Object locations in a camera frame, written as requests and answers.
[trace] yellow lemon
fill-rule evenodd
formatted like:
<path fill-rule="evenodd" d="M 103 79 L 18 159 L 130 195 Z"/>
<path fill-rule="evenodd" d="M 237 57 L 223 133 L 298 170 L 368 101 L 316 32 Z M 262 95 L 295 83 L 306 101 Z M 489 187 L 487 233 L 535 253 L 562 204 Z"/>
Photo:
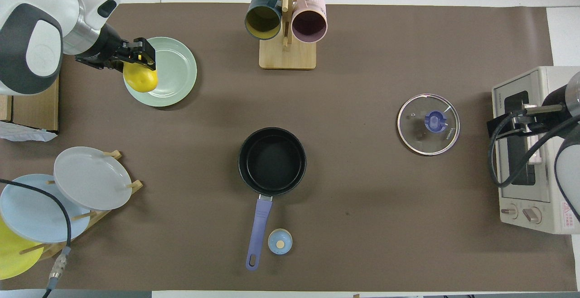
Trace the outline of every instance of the yellow lemon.
<path fill-rule="evenodd" d="M 127 84 L 137 92 L 150 92 L 157 87 L 157 71 L 139 64 L 125 62 L 123 65 L 123 77 Z"/>

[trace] black frying pan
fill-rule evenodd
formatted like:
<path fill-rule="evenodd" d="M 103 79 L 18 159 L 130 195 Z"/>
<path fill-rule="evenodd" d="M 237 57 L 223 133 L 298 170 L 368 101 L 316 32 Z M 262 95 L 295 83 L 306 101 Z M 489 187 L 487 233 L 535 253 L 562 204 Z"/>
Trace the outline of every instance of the black frying pan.
<path fill-rule="evenodd" d="M 296 136 L 277 127 L 255 131 L 242 145 L 238 158 L 242 179 L 258 192 L 246 268 L 257 269 L 272 197 L 288 192 L 302 180 L 306 153 Z"/>

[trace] yellow plate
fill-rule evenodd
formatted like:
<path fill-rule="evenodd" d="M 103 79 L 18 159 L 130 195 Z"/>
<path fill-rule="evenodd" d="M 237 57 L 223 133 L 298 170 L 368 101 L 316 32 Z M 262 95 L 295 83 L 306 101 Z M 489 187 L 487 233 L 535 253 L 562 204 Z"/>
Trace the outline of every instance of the yellow plate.
<path fill-rule="evenodd" d="M 22 255 L 19 252 L 38 244 L 12 232 L 0 218 L 0 280 L 16 277 L 30 269 L 40 259 L 44 249 L 39 248 Z"/>

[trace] white plate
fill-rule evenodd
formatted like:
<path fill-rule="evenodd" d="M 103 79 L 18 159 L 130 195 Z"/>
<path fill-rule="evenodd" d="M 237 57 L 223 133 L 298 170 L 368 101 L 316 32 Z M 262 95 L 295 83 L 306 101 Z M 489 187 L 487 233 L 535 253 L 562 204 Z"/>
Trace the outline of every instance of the white plate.
<path fill-rule="evenodd" d="M 96 211 L 121 207 L 131 197 L 129 174 L 114 158 L 90 147 L 71 147 L 56 157 L 54 181 L 71 201 Z"/>
<path fill-rule="evenodd" d="M 68 200 L 48 174 L 27 174 L 14 179 L 19 183 L 42 189 L 54 195 L 63 205 L 69 217 L 83 215 L 89 210 Z M 6 225 L 16 234 L 34 242 L 63 242 L 67 240 L 67 224 L 63 212 L 49 197 L 30 189 L 6 185 L 0 195 L 0 214 Z M 71 235 L 79 236 L 89 224 L 89 217 L 71 221 Z"/>
<path fill-rule="evenodd" d="M 129 93 L 148 106 L 170 106 L 180 102 L 193 89 L 197 64 L 191 51 L 178 40 L 158 36 L 147 41 L 155 48 L 155 64 L 159 82 L 151 92 L 137 92 L 127 82 Z"/>

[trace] blue lid knob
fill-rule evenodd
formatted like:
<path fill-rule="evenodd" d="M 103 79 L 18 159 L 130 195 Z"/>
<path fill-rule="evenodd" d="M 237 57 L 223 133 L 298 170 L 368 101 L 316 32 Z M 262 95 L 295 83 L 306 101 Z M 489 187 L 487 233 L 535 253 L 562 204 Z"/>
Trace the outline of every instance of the blue lid knob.
<path fill-rule="evenodd" d="M 431 133 L 441 133 L 447 128 L 445 123 L 447 118 L 441 111 L 431 111 L 425 116 L 425 127 L 431 131 Z"/>

